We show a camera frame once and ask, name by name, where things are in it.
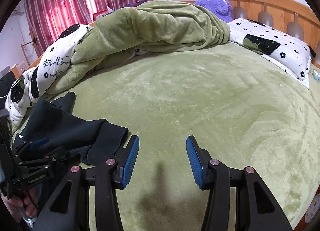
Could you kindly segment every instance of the headboard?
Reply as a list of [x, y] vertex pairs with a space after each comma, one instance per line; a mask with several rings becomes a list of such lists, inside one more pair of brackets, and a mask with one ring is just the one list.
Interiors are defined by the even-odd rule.
[[320, 21], [313, 11], [293, 0], [229, 0], [233, 8], [239, 6], [246, 11], [247, 19], [258, 21], [260, 12], [268, 12], [273, 17], [273, 27], [287, 32], [287, 25], [298, 19], [304, 32], [303, 41], [316, 50], [320, 41]]

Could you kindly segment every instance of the fluffy purple stuffed animal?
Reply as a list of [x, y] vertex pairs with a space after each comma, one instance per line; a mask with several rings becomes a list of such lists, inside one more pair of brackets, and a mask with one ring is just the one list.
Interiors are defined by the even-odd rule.
[[232, 6], [228, 0], [198, 0], [195, 4], [208, 9], [226, 23], [233, 21]]

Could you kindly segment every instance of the white pillow with black flowers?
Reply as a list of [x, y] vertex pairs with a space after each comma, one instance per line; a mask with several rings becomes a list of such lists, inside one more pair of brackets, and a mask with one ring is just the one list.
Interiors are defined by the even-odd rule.
[[288, 68], [293, 73], [292, 76], [300, 81], [308, 78], [308, 64], [311, 61], [310, 48], [302, 40], [265, 24], [242, 18], [233, 20], [228, 25], [230, 26], [230, 41], [262, 56], [270, 56], [283, 64], [281, 68], [284, 71]]

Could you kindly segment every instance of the metal screw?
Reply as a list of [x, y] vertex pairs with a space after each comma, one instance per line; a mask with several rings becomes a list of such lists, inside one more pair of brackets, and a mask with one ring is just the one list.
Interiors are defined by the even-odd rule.
[[212, 165], [219, 165], [219, 160], [217, 160], [217, 159], [212, 159], [212, 160], [210, 160], [210, 163], [212, 164]]
[[254, 173], [254, 168], [252, 167], [246, 167], [245, 170], [247, 173]]
[[116, 163], [115, 159], [107, 159], [106, 164], [108, 165], [114, 165]]
[[80, 170], [80, 167], [78, 165], [75, 165], [71, 168], [72, 172], [78, 172]]

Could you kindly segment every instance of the green bed sheet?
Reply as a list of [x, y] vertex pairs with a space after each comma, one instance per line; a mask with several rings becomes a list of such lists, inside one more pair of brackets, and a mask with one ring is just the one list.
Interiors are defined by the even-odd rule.
[[[293, 227], [318, 187], [320, 83], [310, 76], [307, 90], [241, 46], [141, 56], [70, 91], [73, 115], [106, 118], [139, 136], [131, 182], [117, 191], [125, 231], [200, 230], [209, 193], [194, 182], [188, 135], [229, 167], [254, 167]], [[91, 230], [93, 199], [91, 189]], [[234, 190], [230, 212], [232, 230]]]

